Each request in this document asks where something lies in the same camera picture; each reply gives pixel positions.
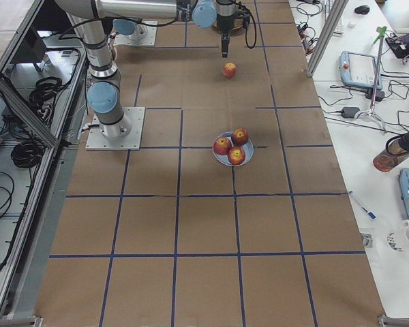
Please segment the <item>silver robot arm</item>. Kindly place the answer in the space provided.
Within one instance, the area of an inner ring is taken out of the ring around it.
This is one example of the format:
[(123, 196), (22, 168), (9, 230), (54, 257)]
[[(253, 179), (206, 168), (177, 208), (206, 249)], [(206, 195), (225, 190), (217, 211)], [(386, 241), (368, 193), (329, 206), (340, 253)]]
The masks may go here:
[[(193, 21), (197, 27), (207, 29), (215, 25), (221, 35), (222, 57), (228, 57), (230, 32), (235, 21), (244, 18), (245, 10), (236, 1), (177, 1), (177, 20)], [(143, 37), (147, 33), (146, 25), (137, 18), (114, 19), (113, 27), (119, 34)]]
[(113, 138), (130, 133), (132, 123), (120, 104), (121, 75), (112, 58), (102, 19), (192, 20), (201, 28), (208, 28), (217, 20), (215, 1), (192, 1), (190, 5), (181, 5), (180, 1), (57, 1), (56, 4), (68, 15), (89, 60), (93, 84), (87, 91), (87, 102), (98, 118), (102, 134)]

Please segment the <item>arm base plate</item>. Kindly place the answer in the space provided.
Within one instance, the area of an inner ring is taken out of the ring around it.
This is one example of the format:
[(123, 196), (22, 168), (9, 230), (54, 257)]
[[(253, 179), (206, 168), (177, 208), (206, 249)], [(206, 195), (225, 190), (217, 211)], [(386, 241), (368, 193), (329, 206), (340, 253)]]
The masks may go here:
[(154, 46), (157, 29), (126, 20), (115, 20), (115, 46)]
[(140, 149), (145, 107), (122, 107), (123, 116), (107, 125), (106, 117), (94, 114), (85, 148), (88, 151), (123, 151)]

